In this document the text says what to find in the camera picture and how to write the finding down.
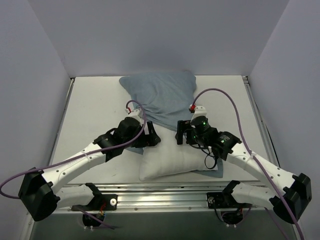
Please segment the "white pillow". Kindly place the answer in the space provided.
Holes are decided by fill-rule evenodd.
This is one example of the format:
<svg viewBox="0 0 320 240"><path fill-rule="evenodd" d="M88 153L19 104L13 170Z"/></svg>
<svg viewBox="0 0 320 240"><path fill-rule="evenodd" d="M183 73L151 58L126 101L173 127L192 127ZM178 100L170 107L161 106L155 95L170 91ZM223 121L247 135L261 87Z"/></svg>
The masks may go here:
<svg viewBox="0 0 320 240"><path fill-rule="evenodd" d="M223 177L221 160L215 161L201 150L187 144L177 145L175 132L172 130L159 125L154 128L161 142L154 147L143 149L139 167L141 181L193 171L208 177Z"/></svg>

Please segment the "striped blue beige pillowcase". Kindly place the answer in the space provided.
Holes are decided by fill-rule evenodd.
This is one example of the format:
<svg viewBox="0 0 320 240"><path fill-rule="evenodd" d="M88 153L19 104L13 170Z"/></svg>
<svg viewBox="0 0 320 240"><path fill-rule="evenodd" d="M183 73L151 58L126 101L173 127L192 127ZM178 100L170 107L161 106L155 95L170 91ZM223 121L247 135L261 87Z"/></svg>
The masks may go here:
<svg viewBox="0 0 320 240"><path fill-rule="evenodd" d="M180 120L190 120L189 106L194 101L196 77L189 71L139 73L119 79L120 85L144 108L146 118L177 132ZM135 150L143 154L143 149Z"/></svg>

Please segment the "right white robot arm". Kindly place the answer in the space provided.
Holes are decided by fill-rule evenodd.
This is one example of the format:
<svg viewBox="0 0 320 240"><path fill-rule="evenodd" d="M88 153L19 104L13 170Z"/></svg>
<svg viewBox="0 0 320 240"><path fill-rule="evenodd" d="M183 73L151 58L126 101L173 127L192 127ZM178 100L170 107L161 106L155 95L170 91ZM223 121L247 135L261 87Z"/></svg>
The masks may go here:
<svg viewBox="0 0 320 240"><path fill-rule="evenodd" d="M205 116L179 120L175 135L178 145L183 143L183 137L189 145L199 145L216 159L238 166L264 184L258 187L232 180L221 193L225 205L263 207L273 210L283 221L294 224L310 203L311 179L307 175L295 175L247 150L237 136L210 126Z"/></svg>

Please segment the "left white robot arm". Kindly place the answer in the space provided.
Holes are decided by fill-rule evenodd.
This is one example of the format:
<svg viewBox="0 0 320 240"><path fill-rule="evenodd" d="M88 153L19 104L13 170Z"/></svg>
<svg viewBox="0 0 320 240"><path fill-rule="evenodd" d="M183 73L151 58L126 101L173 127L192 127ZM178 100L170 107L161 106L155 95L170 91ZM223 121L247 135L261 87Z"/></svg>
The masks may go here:
<svg viewBox="0 0 320 240"><path fill-rule="evenodd" d="M33 169L22 181L18 197L33 220L38 222L55 210L71 207L73 211L112 211L117 208L115 194L105 196L93 183L66 187L91 168L121 155L126 148L154 147L161 142L151 121L145 128L134 118L126 117L118 127L98 136L68 163L45 170Z"/></svg>

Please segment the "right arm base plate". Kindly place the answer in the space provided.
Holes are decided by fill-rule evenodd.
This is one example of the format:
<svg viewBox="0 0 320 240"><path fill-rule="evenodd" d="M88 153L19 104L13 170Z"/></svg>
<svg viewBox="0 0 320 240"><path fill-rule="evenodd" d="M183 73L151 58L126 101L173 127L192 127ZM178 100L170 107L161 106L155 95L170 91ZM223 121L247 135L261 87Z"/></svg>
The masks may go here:
<svg viewBox="0 0 320 240"><path fill-rule="evenodd" d="M240 209L249 208L249 203L238 203L234 200L226 199L222 192L207 192L206 193L207 207L209 209Z"/></svg>

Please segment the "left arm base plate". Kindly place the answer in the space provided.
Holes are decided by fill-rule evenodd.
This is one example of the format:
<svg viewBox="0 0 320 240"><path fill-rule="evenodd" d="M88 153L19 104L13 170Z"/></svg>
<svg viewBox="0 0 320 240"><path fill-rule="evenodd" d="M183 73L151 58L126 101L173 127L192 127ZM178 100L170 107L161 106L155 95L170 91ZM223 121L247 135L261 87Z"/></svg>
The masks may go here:
<svg viewBox="0 0 320 240"><path fill-rule="evenodd" d="M95 195L93 199L86 205L78 204L71 207L72 211L115 211L118 204L117 194L99 194Z"/></svg>

